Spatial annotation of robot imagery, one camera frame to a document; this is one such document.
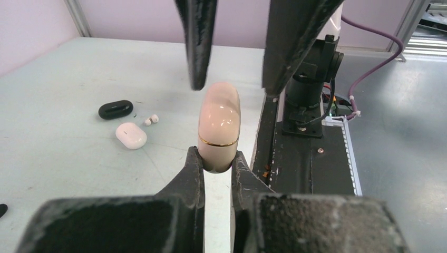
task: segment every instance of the white table surface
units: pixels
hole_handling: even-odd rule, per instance
[[[239,91],[239,150],[248,163],[264,100],[263,50],[215,46],[207,87]],[[0,78],[0,252],[13,252],[31,215],[55,198],[155,194],[197,144],[205,91],[193,92],[183,44],[76,38]],[[130,100],[131,115],[104,121],[98,108]],[[152,114],[158,124],[144,127]],[[148,143],[127,150],[122,122],[142,126]]]

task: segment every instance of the black metal plate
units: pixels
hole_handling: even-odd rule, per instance
[[[354,194],[342,129],[322,126],[323,138],[282,135],[276,124],[268,184],[276,192]]]
[[[277,106],[266,99],[253,172],[276,192],[354,194],[342,129],[323,126],[321,139],[282,135]]]

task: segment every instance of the black object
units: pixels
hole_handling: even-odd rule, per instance
[[[263,64],[263,88],[268,96],[279,96],[292,76],[301,74],[297,73],[298,67],[313,48],[323,26],[342,2],[343,0],[270,1]]]
[[[8,206],[6,204],[0,204],[0,218],[5,215],[8,211]]]
[[[29,222],[17,252],[203,252],[203,173],[190,147],[183,169],[155,196],[50,201]],[[240,151],[231,185],[234,253],[408,252],[381,202],[274,193]]]
[[[98,110],[99,117],[105,120],[113,120],[129,115],[133,110],[132,102],[121,100],[101,106]]]
[[[217,0],[176,0],[183,24],[191,88],[202,90],[207,78]]]
[[[321,126],[322,138],[284,135],[277,107],[265,100],[253,172],[276,192],[354,195],[342,129]]]
[[[244,252],[409,252],[384,203],[358,197],[259,194]]]
[[[283,114],[283,134],[322,137],[320,122],[329,115],[335,95],[335,76],[343,59],[336,52],[338,38],[326,35],[316,40],[288,82]],[[329,109],[320,115],[320,99],[324,83],[331,83]]]

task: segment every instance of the light gray floor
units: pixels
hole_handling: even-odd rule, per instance
[[[447,250],[447,58],[406,55],[355,91],[349,124],[364,196],[385,200],[412,252]],[[345,56],[337,91],[383,59]]]

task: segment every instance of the metal frame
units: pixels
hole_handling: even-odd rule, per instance
[[[65,0],[67,9],[70,12],[73,22],[76,25],[79,35],[82,37],[93,37],[90,31],[89,23],[85,18],[84,12],[82,11],[81,5],[77,0]]]
[[[416,30],[416,27],[429,4],[430,0],[412,0],[408,5],[405,12],[406,15],[402,18],[401,25],[396,32],[396,37],[403,42],[404,46],[410,41],[411,36]],[[398,45],[394,42],[390,42],[387,49],[389,52],[395,52],[398,49]]]

